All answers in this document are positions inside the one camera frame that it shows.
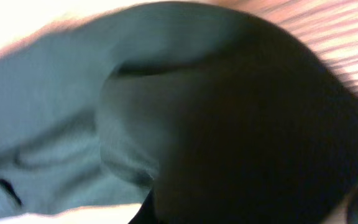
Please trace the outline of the black t-shirt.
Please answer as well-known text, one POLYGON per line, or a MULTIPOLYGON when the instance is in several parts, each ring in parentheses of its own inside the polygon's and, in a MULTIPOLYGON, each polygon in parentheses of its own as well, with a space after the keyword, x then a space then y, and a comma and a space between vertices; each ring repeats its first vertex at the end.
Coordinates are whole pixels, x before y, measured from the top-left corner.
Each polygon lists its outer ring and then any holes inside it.
POLYGON ((246 12, 144 4, 0 59, 0 218, 321 223, 358 185, 358 96, 246 12))

